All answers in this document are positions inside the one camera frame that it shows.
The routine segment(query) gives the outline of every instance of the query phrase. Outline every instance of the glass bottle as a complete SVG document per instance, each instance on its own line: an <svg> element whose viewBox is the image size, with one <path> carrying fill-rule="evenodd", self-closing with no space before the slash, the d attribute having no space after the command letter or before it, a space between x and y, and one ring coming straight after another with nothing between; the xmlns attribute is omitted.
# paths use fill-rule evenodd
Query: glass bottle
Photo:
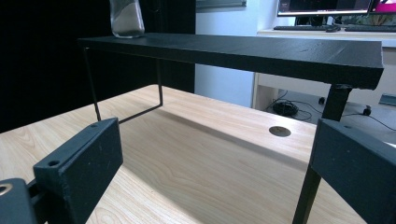
<svg viewBox="0 0 396 224"><path fill-rule="evenodd" d="M145 33L139 0L110 0L111 31L119 38L132 38Z"/></svg>

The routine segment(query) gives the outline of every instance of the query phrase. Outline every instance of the wood grain surface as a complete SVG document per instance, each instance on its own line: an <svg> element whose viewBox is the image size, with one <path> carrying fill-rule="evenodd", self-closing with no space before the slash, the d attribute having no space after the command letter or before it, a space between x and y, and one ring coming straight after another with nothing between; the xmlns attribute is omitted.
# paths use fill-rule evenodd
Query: wood grain surface
<svg viewBox="0 0 396 224"><path fill-rule="evenodd" d="M291 223L316 126L163 89L164 106L120 126L124 164L88 223ZM123 119L158 104L149 86L99 104ZM93 106L0 134L0 179L32 166L85 126ZM282 126L289 137L269 133ZM324 181L309 223L364 223Z"/></svg>

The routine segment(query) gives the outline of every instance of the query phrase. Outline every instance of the wall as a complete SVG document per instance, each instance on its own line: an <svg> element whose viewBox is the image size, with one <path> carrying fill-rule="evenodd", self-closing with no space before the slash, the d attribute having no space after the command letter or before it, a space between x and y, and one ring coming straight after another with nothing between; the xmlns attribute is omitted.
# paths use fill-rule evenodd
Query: wall
<svg viewBox="0 0 396 224"><path fill-rule="evenodd" d="M277 0L247 0L246 7L197 10L196 34L254 36L260 29L288 22L276 17ZM252 72L197 64L195 93L251 107Z"/></svg>

